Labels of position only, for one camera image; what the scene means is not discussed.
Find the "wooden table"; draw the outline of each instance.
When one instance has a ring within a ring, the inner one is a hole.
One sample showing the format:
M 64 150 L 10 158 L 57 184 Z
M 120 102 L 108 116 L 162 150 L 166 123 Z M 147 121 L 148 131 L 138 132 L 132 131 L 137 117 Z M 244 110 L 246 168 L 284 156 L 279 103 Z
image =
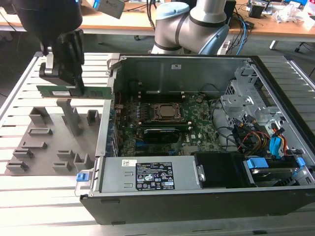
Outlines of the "wooden table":
M 248 12 L 245 11 L 247 0 L 237 0 L 236 8 L 238 13 L 242 15 L 245 21 L 254 23 L 250 38 L 258 40 L 273 40 L 270 49 L 274 49 L 278 41 L 294 41 L 294 42 L 315 42 L 315 28 L 306 31 L 303 28 L 303 22 L 285 22 L 277 23 L 271 15 L 264 15 L 260 19 L 249 18 Z M 236 21 L 232 21 L 229 34 L 238 34 L 239 25 Z
M 145 6 L 142 3 L 126 2 L 125 9 L 132 9 L 142 5 Z M 0 8 L 0 12 L 17 31 L 25 31 L 17 15 L 7 15 L 3 8 Z M 143 8 L 143 12 L 124 12 L 120 19 L 97 12 L 86 6 L 82 7 L 82 14 L 83 22 L 80 28 L 83 29 L 84 33 L 154 35 L 146 14 L 146 7 Z M 153 6 L 152 17 L 155 21 L 155 9 Z M 5 19 L 0 15 L 0 30 L 14 31 Z
M 237 9 L 240 8 L 241 4 L 245 4 L 246 2 L 247 0 L 237 0 Z M 140 4 L 127 2 L 125 9 L 137 6 L 140 6 Z M 255 24 L 250 35 L 253 39 L 315 42 L 315 28 L 306 31 L 302 26 L 303 22 L 278 24 L 269 15 L 262 16 L 261 19 L 249 18 L 248 12 L 242 9 L 245 9 L 245 6 L 241 7 L 238 12 L 243 18 Z M 2 8 L 0 11 L 17 31 L 25 31 L 17 15 L 7 15 Z M 84 30 L 84 33 L 154 35 L 154 31 L 145 13 L 145 8 L 144 12 L 124 12 L 119 20 L 87 7 L 84 7 L 82 12 L 84 16 L 81 28 Z M 152 17 L 153 21 L 155 21 L 155 10 L 153 7 Z M 0 30 L 13 31 L 13 28 L 8 25 L 2 16 L 0 16 Z M 238 34 L 239 31 L 240 28 L 237 22 L 232 21 L 229 38 Z

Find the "blue plastic clip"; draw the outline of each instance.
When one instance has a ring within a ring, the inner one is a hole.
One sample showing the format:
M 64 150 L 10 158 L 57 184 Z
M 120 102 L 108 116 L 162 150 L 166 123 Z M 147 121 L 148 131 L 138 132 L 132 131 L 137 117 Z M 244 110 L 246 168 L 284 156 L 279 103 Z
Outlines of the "blue plastic clip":
M 279 155 L 279 149 L 281 147 L 281 138 L 279 137 L 273 137 L 270 140 L 270 145 L 269 145 L 269 149 L 270 149 L 270 153 L 272 155 L 274 155 L 276 157 L 276 159 L 281 159 L 280 155 Z
M 87 182 L 89 181 L 88 173 L 78 173 L 77 174 L 77 182 Z
M 302 157 L 298 157 L 296 159 L 297 163 L 299 164 L 300 167 L 305 166 L 305 161 Z
M 263 157 L 252 157 L 247 161 L 247 165 L 250 169 L 269 167 L 266 159 Z

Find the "black device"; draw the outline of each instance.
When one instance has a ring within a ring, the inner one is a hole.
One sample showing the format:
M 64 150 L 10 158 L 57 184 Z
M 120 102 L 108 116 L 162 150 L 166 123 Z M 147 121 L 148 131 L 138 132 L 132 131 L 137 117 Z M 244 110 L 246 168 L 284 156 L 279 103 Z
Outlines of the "black device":
M 265 9 L 265 6 L 261 6 L 261 5 L 256 5 L 256 4 L 251 4 L 251 9 L 248 13 L 248 16 L 251 18 L 260 18 L 262 11 Z
M 187 3 L 190 9 L 193 9 L 197 4 L 197 0 L 172 0 L 172 1 L 180 1 L 180 2 Z M 224 12 L 226 13 L 225 23 L 228 25 L 230 24 L 235 5 L 236 5 L 236 0 L 226 0 Z
M 82 81 L 83 31 L 79 0 L 12 0 L 22 26 L 41 42 L 50 59 L 42 63 L 39 76 L 56 85 L 74 86 L 71 95 L 84 93 Z

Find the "warning label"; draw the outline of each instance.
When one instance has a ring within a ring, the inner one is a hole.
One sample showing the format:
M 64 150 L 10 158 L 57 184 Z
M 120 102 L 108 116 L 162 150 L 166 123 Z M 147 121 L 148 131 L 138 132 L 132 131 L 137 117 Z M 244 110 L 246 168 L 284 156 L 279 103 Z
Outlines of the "warning label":
M 136 163 L 136 189 L 175 189 L 172 162 Z

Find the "white sticker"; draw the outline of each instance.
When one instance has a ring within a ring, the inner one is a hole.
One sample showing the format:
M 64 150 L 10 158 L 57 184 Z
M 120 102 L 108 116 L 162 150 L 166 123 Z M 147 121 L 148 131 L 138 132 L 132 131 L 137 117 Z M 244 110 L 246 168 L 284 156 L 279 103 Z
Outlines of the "white sticker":
M 181 70 L 181 69 L 182 69 L 182 65 L 180 65 L 180 64 L 172 65 L 172 70 Z
M 68 91 L 53 91 L 54 96 L 71 96 Z
M 123 160 L 122 166 L 136 166 L 137 160 Z

